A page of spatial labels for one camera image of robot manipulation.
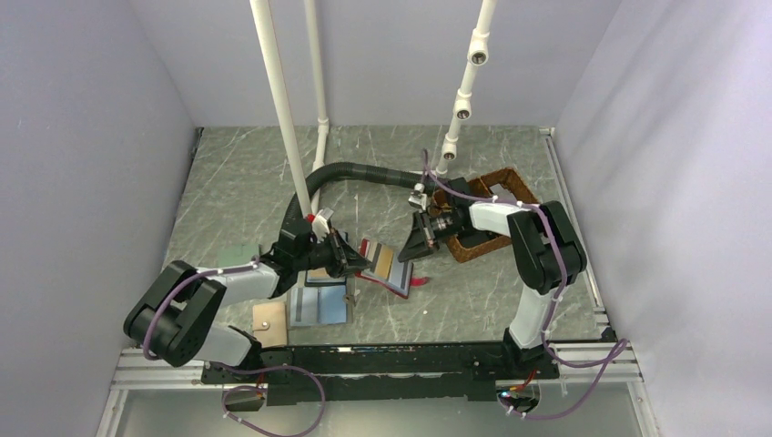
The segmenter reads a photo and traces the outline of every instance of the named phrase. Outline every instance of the white wall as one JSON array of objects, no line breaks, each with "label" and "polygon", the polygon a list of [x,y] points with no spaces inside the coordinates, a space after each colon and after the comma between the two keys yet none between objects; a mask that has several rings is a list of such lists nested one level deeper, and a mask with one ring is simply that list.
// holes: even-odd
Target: white wall
[{"label": "white wall", "polygon": [[[131,0],[199,126],[276,125],[249,0]],[[273,1],[298,125],[316,124],[300,0]],[[330,122],[447,124],[480,0],[319,0]],[[501,0],[475,124],[554,126],[619,0]]]},{"label": "white wall", "polygon": [[772,5],[624,0],[557,125],[664,435],[772,432]]},{"label": "white wall", "polygon": [[124,0],[0,5],[0,435],[94,435],[193,125]]}]

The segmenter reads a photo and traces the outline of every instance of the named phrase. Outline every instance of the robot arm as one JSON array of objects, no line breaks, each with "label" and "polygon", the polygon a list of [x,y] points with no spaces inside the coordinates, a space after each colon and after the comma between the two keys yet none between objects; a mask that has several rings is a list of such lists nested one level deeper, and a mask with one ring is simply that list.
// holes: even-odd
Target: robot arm
[{"label": "robot arm", "polygon": [[184,307],[168,306],[158,317],[150,333],[150,350],[175,367],[203,360],[255,368],[259,363],[247,361],[259,360],[260,343],[242,330],[213,325],[220,306],[277,298],[295,284],[302,270],[324,268],[338,278],[370,266],[329,226],[328,217],[320,214],[320,220],[313,225],[305,219],[287,224],[271,250],[245,266],[215,270],[196,269],[181,260],[169,263],[128,314],[125,334],[142,343],[151,321],[173,290],[200,272],[213,272],[193,280],[174,296],[173,300]]},{"label": "robot arm", "polygon": [[[463,178],[448,182],[454,190],[471,195]],[[504,333],[504,347],[515,365],[527,363],[544,353],[541,332],[561,281],[561,271],[547,241],[539,215],[522,206],[509,203],[475,202],[451,198],[450,208],[432,216],[426,210],[413,213],[411,235],[399,259],[417,259],[438,250],[440,242],[452,236],[475,239],[492,232],[512,240],[515,264],[523,279],[523,293],[512,323]],[[549,220],[567,273],[567,284],[576,281],[587,267],[587,256],[574,227],[559,202],[546,202],[538,207]]]}]

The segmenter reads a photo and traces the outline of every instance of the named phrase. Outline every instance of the white pvc pipe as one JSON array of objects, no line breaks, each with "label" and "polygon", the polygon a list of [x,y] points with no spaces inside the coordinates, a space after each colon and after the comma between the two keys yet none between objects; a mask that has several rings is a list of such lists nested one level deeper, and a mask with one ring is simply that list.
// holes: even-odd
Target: white pvc pipe
[{"label": "white pvc pipe", "polygon": [[[448,173],[448,164],[456,158],[458,153],[456,143],[458,142],[458,135],[461,130],[461,122],[463,119],[472,115],[470,104],[472,98],[472,85],[474,85],[474,78],[477,76],[477,69],[480,67],[480,65],[475,64],[472,61],[472,55],[484,53],[485,59],[481,64],[484,64],[488,60],[487,42],[488,35],[491,32],[491,20],[493,20],[493,11],[495,8],[496,0],[482,0],[480,15],[477,17],[477,26],[472,31],[472,41],[470,42],[469,50],[467,51],[466,68],[463,70],[461,87],[456,92],[456,99],[453,102],[451,125],[442,142],[440,160],[437,162],[437,168],[435,169],[435,172],[439,175]],[[465,110],[466,117],[459,117],[458,112],[460,109]]]},{"label": "white pvc pipe", "polygon": [[303,217],[311,213],[309,189],[306,187],[306,177],[303,174],[303,165],[300,162],[298,140],[295,138],[295,123],[292,121],[290,100],[287,97],[287,85],[284,83],[284,72],[279,58],[279,46],[276,42],[276,33],[273,29],[273,17],[270,13],[268,0],[250,0],[252,16],[255,19],[255,27],[258,31],[260,50],[263,53],[270,93],[273,96],[273,105],[276,107],[276,115],[279,117],[281,136],[284,139],[284,148],[287,151],[289,171],[292,173],[292,181],[295,183],[295,191],[298,194],[300,211]]},{"label": "white pvc pipe", "polygon": [[[319,25],[316,0],[305,0],[306,29],[309,34],[309,47],[311,52],[311,69],[314,76],[314,88],[316,90],[316,108],[319,121],[318,137],[316,143],[316,156],[313,169],[324,165],[324,152],[327,146],[327,135],[330,132],[330,120],[327,118],[327,104],[324,99],[324,75],[321,71],[321,44],[319,41]],[[311,210],[314,214],[319,210],[319,191],[311,200]]]},{"label": "white pvc pipe", "polygon": [[475,27],[481,34],[487,34],[491,31],[491,20],[493,20],[493,9],[495,8],[496,0],[482,0],[480,15],[477,17],[477,26]]},{"label": "white pvc pipe", "polygon": [[321,73],[321,45],[319,42],[319,25],[317,24],[316,0],[305,0],[306,29],[309,34],[311,51],[311,68],[316,89],[316,109],[320,123],[327,119],[327,107],[324,101],[324,76]]}]

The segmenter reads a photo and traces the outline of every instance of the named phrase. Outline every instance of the book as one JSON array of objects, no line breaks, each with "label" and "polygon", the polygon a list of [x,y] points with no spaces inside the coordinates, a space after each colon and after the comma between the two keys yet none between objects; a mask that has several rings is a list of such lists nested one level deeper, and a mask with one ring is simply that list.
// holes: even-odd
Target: book
[{"label": "book", "polygon": [[397,296],[408,299],[412,261],[399,262],[392,248],[368,239],[362,239],[360,254],[372,263],[372,267],[357,273],[359,278],[381,284]]},{"label": "book", "polygon": [[334,325],[348,323],[346,286],[298,287],[289,295],[289,326]]}]

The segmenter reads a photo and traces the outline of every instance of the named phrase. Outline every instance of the wire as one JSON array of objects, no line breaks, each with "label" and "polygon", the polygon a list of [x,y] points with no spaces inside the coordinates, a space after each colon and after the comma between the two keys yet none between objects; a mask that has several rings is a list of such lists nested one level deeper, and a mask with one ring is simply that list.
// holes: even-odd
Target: wire
[{"label": "wire", "polygon": [[511,390],[511,391],[523,391],[523,390],[525,390],[525,387],[527,387],[528,384],[530,384],[531,381],[533,381],[533,378],[535,378],[535,377],[536,377],[536,369],[533,369],[531,371],[531,373],[528,374],[528,378],[525,379],[524,383],[518,384],[518,385],[514,385],[514,386],[510,387],[509,390]]},{"label": "wire", "polygon": [[232,394],[232,393],[235,393],[235,392],[238,392],[238,391],[254,391],[254,392],[257,392],[257,393],[264,394],[265,391],[263,389],[259,389],[259,388],[255,387],[253,385],[239,385],[238,387],[234,387],[232,389],[229,389],[229,390],[225,391],[225,393],[223,393],[221,405],[222,405],[222,411],[224,413],[223,414],[224,418],[227,417],[227,418],[229,418],[229,419],[231,419],[231,420],[233,420],[235,422],[238,422],[238,423],[246,426],[247,428],[250,428],[252,431],[259,432],[259,433],[261,433],[263,435],[267,435],[269,437],[302,437],[304,435],[308,435],[310,432],[315,430],[317,426],[319,426],[319,423],[321,422],[321,417],[324,415],[324,408],[325,408],[325,405],[327,403],[327,398],[326,398],[326,396],[324,394],[324,388],[322,387],[321,382],[310,371],[307,371],[305,369],[302,369],[300,367],[295,367],[295,366],[275,366],[275,367],[266,367],[264,369],[257,369],[257,370],[254,370],[254,371],[243,371],[241,369],[236,369],[235,367],[228,366],[227,364],[223,364],[221,362],[214,362],[213,361],[212,364],[215,365],[215,366],[220,367],[221,369],[229,371],[231,373],[235,373],[237,375],[257,375],[257,374],[264,374],[264,373],[267,373],[269,371],[296,371],[298,373],[302,373],[302,374],[308,376],[314,382],[314,384],[316,384],[316,387],[319,389],[319,395],[321,397],[321,406],[319,408],[319,414],[316,416],[316,420],[305,431],[298,432],[297,434],[292,434],[292,435],[275,434],[273,432],[266,431],[266,430],[260,428],[259,426],[255,425],[254,423],[252,423],[250,421],[245,421],[244,419],[240,418],[236,414],[228,411],[228,406],[226,404],[226,401],[228,400],[228,396],[230,394]]},{"label": "wire", "polygon": [[[476,202],[486,202],[486,203],[494,203],[498,198],[477,198],[475,196],[469,196],[464,193],[460,193],[458,191],[453,190],[450,187],[447,187],[444,185],[434,173],[432,173],[432,169],[429,167],[429,152],[424,149],[423,150],[423,173],[425,175],[428,175],[434,183],[437,185],[437,187],[441,188],[448,194],[451,194],[457,198],[465,198],[467,200],[472,200]],[[558,269],[560,270],[560,284],[557,287],[557,291],[552,297],[552,303],[550,304],[550,308],[547,311],[547,317],[544,319],[544,324],[542,325],[542,345],[544,346],[544,350],[547,351],[547,353],[557,362],[563,364],[566,367],[571,367],[574,369],[585,369],[589,367],[594,367],[597,365],[600,365],[601,368],[598,371],[598,374],[595,376],[595,379],[592,384],[590,384],[590,388],[587,389],[587,392],[582,396],[579,401],[576,402],[571,408],[565,410],[564,412],[560,412],[557,414],[551,414],[551,415],[543,415],[543,416],[533,416],[533,415],[526,415],[525,413],[522,414],[521,417],[528,420],[534,420],[534,421],[540,421],[540,420],[551,420],[551,419],[560,419],[563,418],[572,412],[575,412],[579,407],[584,404],[584,401],[587,400],[587,398],[590,396],[590,394],[594,391],[595,387],[597,386],[598,382],[600,381],[601,377],[603,376],[606,367],[622,352],[625,351],[627,348],[627,344],[629,341],[627,339],[620,339],[608,352],[608,355],[598,361],[589,361],[589,362],[582,362],[582,363],[575,363],[566,361],[560,357],[557,356],[557,354],[550,348],[549,342],[547,341],[547,332],[549,331],[550,324],[553,321],[553,316],[555,313],[555,310],[557,309],[557,304],[560,301],[560,297],[565,291],[565,286],[568,283],[568,271],[565,268],[565,262],[563,260],[563,256],[560,254],[560,250],[558,249],[557,240],[554,237],[552,227],[550,226],[550,221],[547,218],[547,216],[544,214],[541,208],[539,208],[539,205],[532,205],[529,203],[523,203],[522,201],[518,201],[516,199],[508,199],[503,198],[501,200],[501,203],[505,203],[508,205],[515,205],[516,207],[520,208],[527,208],[536,213],[536,215],[539,217],[539,219],[542,221],[542,225],[544,227],[544,232],[547,234],[547,239],[550,242],[550,248],[553,251],[553,254],[555,256],[555,260],[557,261]]]}]

